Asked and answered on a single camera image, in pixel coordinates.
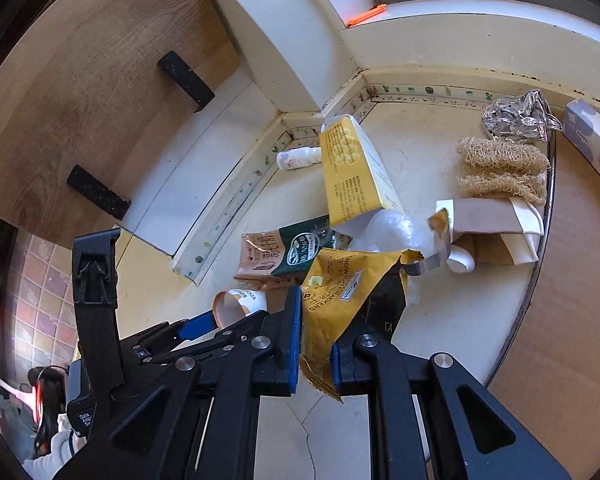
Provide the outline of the green and tan milk carton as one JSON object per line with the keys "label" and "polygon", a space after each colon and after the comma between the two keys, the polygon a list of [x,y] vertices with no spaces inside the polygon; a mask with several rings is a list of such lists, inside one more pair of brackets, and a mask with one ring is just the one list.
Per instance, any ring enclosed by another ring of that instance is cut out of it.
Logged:
{"label": "green and tan milk carton", "polygon": [[242,234],[235,278],[265,281],[305,274],[321,249],[346,249],[350,241],[330,226],[327,214],[273,231]]}

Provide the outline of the yellow snack bag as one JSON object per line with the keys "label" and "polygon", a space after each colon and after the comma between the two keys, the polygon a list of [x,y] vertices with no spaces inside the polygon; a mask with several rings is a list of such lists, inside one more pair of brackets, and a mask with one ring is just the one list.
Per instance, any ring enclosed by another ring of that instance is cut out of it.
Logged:
{"label": "yellow snack bag", "polygon": [[357,315],[391,336],[407,306],[404,266],[422,261],[418,250],[355,252],[320,250],[301,285],[300,368],[309,383],[338,400],[332,346]]}

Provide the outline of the clear plastic bag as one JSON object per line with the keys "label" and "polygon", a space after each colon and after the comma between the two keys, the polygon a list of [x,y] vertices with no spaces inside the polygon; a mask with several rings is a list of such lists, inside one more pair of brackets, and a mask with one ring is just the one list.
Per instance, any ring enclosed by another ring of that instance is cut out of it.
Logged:
{"label": "clear plastic bag", "polygon": [[414,221],[407,214],[383,209],[370,219],[359,236],[348,246],[355,252],[403,252],[411,249],[429,256],[434,252],[434,236],[424,222]]}

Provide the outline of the yellow honeycomb box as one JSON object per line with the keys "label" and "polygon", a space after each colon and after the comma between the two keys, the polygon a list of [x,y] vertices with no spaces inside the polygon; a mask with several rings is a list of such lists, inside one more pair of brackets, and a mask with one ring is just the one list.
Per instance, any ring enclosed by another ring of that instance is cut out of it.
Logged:
{"label": "yellow honeycomb box", "polygon": [[356,237],[376,212],[404,212],[378,151],[352,115],[329,119],[318,140],[329,222],[335,231]]}

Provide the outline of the lilac carton box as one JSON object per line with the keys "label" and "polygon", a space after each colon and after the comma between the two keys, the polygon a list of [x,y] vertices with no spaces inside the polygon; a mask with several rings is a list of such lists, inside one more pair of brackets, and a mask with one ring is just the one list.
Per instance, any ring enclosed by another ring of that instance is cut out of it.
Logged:
{"label": "lilac carton box", "polygon": [[600,175],[600,113],[583,100],[569,102],[564,136]]}

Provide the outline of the paper cup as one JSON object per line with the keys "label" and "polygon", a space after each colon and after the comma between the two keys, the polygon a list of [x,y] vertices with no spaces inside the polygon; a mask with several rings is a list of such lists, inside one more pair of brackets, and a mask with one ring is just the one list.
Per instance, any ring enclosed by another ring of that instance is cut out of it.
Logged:
{"label": "paper cup", "polygon": [[227,328],[247,316],[268,310],[265,292],[249,289],[229,289],[218,292],[211,312],[216,326]]}

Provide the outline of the wooden cabinet door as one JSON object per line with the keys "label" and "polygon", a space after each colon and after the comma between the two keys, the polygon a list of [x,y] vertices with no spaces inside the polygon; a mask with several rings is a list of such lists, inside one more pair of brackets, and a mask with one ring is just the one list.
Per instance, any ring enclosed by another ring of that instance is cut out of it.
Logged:
{"label": "wooden cabinet door", "polygon": [[196,110],[169,52],[212,89],[239,65],[210,0],[56,0],[0,67],[0,218],[61,246],[110,228],[69,174],[134,196]]}

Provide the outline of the brown paper bag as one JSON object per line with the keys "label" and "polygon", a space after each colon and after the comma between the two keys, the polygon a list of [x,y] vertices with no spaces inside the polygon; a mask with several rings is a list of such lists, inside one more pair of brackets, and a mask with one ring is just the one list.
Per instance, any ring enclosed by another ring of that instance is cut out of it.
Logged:
{"label": "brown paper bag", "polygon": [[449,217],[448,268],[471,273],[477,264],[521,266],[539,261],[542,214],[519,197],[438,200]]}

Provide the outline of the small white bottle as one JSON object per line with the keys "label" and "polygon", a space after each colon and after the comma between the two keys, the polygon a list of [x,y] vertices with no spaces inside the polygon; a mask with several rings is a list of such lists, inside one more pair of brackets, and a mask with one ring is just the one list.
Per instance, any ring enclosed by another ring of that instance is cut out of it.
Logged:
{"label": "small white bottle", "polygon": [[295,170],[311,167],[322,162],[320,148],[293,148],[276,155],[276,165],[280,170]]}

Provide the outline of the crumpled aluminium foil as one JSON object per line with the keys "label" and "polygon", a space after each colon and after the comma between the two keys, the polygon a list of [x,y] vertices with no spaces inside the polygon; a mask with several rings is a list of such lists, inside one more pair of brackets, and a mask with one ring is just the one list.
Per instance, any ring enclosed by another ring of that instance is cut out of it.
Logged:
{"label": "crumpled aluminium foil", "polygon": [[547,143],[562,123],[539,89],[521,96],[503,96],[489,104],[482,114],[482,126],[489,138],[515,143]]}

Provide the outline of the orange marker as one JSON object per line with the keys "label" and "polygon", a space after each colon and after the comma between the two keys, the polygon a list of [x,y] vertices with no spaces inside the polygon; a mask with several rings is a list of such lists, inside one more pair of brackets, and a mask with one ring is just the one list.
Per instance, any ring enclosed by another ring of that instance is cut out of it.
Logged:
{"label": "orange marker", "polygon": [[386,9],[387,5],[385,3],[378,4],[377,6],[374,6],[373,9],[358,14],[354,18],[350,18],[350,20],[347,21],[347,28],[362,24],[377,15],[383,14]]}

